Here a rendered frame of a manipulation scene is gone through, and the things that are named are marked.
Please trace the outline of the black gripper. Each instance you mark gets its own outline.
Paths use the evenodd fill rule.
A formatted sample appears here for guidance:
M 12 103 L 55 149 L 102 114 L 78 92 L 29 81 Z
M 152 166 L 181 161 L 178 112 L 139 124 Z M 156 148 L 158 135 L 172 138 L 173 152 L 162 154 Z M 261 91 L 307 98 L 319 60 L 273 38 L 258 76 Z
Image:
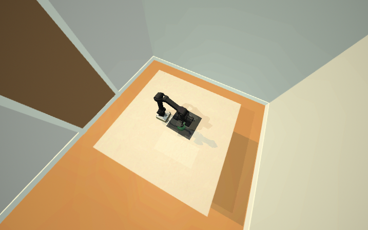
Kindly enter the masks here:
M 179 120 L 182 120 L 182 119 L 180 119 L 180 116 L 177 113 L 175 113 L 175 115 L 173 116 L 173 119 L 175 119 L 175 120 L 178 120 L 178 119 Z M 185 126 L 187 126 L 187 127 L 189 127 L 191 125 L 189 122 L 185 121 L 185 119 L 183 119 L 182 121 L 185 122 Z

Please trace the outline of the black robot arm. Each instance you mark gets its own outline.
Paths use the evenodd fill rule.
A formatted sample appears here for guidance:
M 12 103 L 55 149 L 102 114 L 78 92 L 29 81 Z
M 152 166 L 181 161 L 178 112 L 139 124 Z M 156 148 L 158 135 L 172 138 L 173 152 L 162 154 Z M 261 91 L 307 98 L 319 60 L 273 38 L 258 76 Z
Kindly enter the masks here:
M 153 98 L 158 104 L 159 109 L 157 111 L 157 114 L 159 114 L 159 116 L 163 117 L 165 115 L 166 108 L 163 107 L 163 102 L 166 102 L 169 106 L 171 106 L 173 109 L 175 109 L 177 111 L 177 113 L 180 116 L 180 119 L 182 119 L 182 120 L 185 119 L 185 121 L 187 121 L 189 123 L 192 123 L 192 121 L 194 120 L 193 117 L 189 116 L 189 112 L 186 108 L 184 108 L 183 106 L 179 106 L 177 103 L 175 103 L 173 100 L 171 100 L 164 93 L 158 92 Z M 179 127 L 183 127 L 184 122 L 182 120 L 178 119 L 176 125 L 179 126 Z

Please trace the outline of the dark grey flat mat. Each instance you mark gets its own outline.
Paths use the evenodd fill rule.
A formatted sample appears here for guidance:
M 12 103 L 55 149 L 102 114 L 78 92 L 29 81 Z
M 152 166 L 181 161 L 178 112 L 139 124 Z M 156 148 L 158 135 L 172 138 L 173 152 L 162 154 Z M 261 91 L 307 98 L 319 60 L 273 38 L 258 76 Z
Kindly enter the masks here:
M 169 123 L 166 126 L 170 129 L 172 129 L 173 131 L 177 132 L 178 134 L 182 135 L 183 137 L 187 138 L 188 140 L 190 140 L 202 118 L 195 115 L 194 113 L 192 113 L 190 111 L 188 111 L 188 112 L 189 112 L 189 116 L 193 117 L 194 120 L 192 121 L 192 123 L 189 127 L 187 127 L 187 126 L 185 127 L 184 131 L 179 131 L 178 130 L 177 125 L 176 125 L 177 120 L 173 119 L 173 117 L 171 118 L 171 120 L 169 121 Z

